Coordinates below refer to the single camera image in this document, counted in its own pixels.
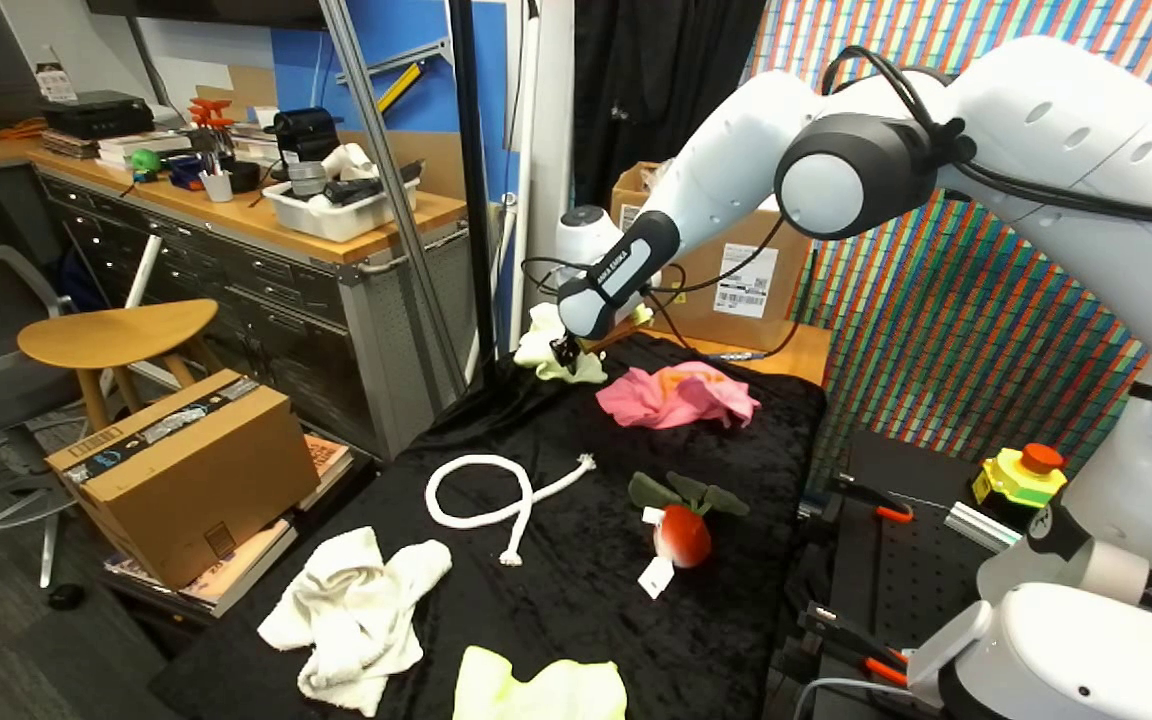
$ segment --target paper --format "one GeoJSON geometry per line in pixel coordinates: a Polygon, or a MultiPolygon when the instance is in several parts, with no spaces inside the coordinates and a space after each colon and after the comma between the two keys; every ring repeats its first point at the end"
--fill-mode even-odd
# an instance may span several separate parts
{"type": "MultiPolygon", "coordinates": [[[[756,244],[724,244],[720,272],[744,264],[748,252],[756,252],[756,244]]],[[[712,312],[764,320],[776,280],[776,256],[780,256],[776,248],[764,248],[740,272],[724,276],[720,288],[712,292],[712,312]]]]}

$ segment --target pink cloth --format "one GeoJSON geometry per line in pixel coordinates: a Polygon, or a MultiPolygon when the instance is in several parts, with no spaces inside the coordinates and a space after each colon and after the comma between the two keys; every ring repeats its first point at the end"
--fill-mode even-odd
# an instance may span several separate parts
{"type": "Polygon", "coordinates": [[[720,420],[724,428],[740,420],[744,428],[760,408],[748,384],[696,360],[660,368],[656,376],[628,368],[596,400],[620,428],[684,428],[696,420],[720,420]]]}

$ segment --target storage bin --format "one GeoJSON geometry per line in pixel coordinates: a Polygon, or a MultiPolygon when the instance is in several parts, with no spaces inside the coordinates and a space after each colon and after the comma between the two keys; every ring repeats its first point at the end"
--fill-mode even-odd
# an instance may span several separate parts
{"type": "Polygon", "coordinates": [[[356,204],[308,204],[288,196],[292,184],[264,188],[264,200],[272,200],[280,228],[320,236],[320,240],[352,240],[384,220],[392,220],[388,196],[364,196],[356,204]]]}

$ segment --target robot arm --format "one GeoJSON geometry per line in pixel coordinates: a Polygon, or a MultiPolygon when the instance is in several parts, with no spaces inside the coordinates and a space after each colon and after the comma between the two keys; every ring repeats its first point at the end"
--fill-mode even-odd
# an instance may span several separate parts
{"type": "MultiPolygon", "coordinates": [[[[916,88],[944,96],[928,76],[916,76],[916,88]]],[[[880,80],[816,96],[796,76],[752,76],[696,128],[620,244],[560,288],[564,328],[572,336],[612,332],[616,312],[648,276],[744,220],[776,184],[788,188],[780,192],[788,220],[808,228],[808,236],[856,236],[924,204],[932,196],[932,164],[912,156],[908,144],[916,144],[908,112],[880,80]],[[876,152],[852,164],[868,176],[824,152],[812,156],[816,144],[832,140],[844,144],[840,152],[876,152]],[[784,172],[784,148],[800,148],[792,172],[784,172]]]]}
{"type": "MultiPolygon", "coordinates": [[[[668,164],[624,240],[560,288],[560,320],[572,336],[604,336],[652,272],[764,196],[776,196],[804,236],[844,240],[928,204],[932,192],[992,208],[1152,348],[1152,88],[1056,40],[1012,40],[952,84],[908,76],[900,88],[888,76],[816,96],[792,76],[748,80],[668,164]]],[[[1064,504],[1092,544],[1124,544],[1144,568],[1136,576],[1152,576],[1152,408],[1124,412],[1064,504]]],[[[1132,612],[1020,584],[996,600],[996,620],[972,616],[968,636],[948,628],[960,644],[932,660],[924,652],[920,668],[956,668],[964,692],[1000,712],[1048,688],[1060,696],[1052,708],[1116,716],[1132,708],[1124,696],[1152,696],[1152,672],[1140,676],[1152,668],[1152,616],[1132,612]],[[1112,664],[1076,652],[1088,664],[1076,696],[1060,676],[1068,652],[1032,632],[1052,624],[1052,608],[1084,612],[1084,640],[1124,628],[1108,632],[1112,664]]]]}
{"type": "Polygon", "coordinates": [[[924,116],[880,76],[836,96],[776,72],[748,80],[668,164],[624,240],[560,288],[568,332],[604,336],[652,272],[772,192],[816,240],[964,192],[1096,288],[1152,348],[1152,88],[1056,40],[1012,40],[948,88],[908,84],[924,116]]]}

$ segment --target metal rack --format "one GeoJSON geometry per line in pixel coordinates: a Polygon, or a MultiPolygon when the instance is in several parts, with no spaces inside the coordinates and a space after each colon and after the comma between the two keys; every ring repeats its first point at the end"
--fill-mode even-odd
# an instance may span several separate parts
{"type": "MultiPolygon", "coordinates": [[[[376,104],[368,56],[364,56],[364,48],[356,40],[356,24],[352,24],[352,12],[348,12],[348,0],[320,0],[320,12],[324,12],[324,24],[328,24],[328,36],[332,36],[344,84],[352,88],[352,100],[360,104],[364,136],[368,136],[372,160],[380,168],[380,180],[384,180],[384,188],[404,188],[396,156],[392,156],[392,144],[388,144],[388,132],[384,132],[384,116],[380,116],[380,104],[376,104]]],[[[444,304],[436,296],[432,268],[424,260],[424,244],[420,244],[408,196],[396,192],[388,200],[392,200],[400,244],[404,244],[408,268],[412,268],[412,272],[400,272],[404,304],[424,324],[424,328],[408,328],[408,332],[416,336],[420,356],[436,356],[440,360],[440,368],[424,360],[424,380],[428,380],[428,388],[448,388],[444,404],[452,404],[464,392],[464,372],[460,372],[460,360],[456,360],[448,312],[444,312],[444,304]]]]}

